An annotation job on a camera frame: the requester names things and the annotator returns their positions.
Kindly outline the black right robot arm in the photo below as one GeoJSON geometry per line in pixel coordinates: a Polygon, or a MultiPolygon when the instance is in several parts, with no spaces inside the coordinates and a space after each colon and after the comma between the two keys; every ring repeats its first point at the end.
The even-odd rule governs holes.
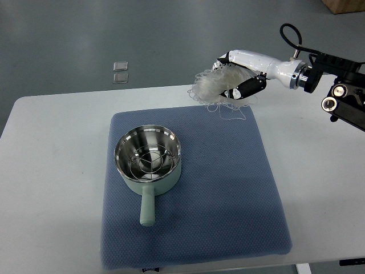
{"type": "Polygon", "coordinates": [[[310,66],[304,69],[298,84],[307,93],[313,93],[324,74],[334,75],[329,91],[322,99],[321,108],[330,114],[330,120],[342,120],[364,131],[364,74],[360,62],[324,53],[310,53],[310,66]]]}

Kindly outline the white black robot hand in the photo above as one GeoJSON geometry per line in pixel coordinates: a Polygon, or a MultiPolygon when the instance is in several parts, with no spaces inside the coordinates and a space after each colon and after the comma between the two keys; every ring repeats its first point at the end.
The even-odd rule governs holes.
{"type": "Polygon", "coordinates": [[[308,64],[299,59],[281,61],[246,50],[229,51],[216,60],[212,70],[226,67],[238,68],[246,77],[237,84],[228,85],[221,93],[233,100],[243,100],[264,90],[268,80],[278,80],[284,87],[296,89],[305,84],[305,72],[309,69],[308,64]]]}

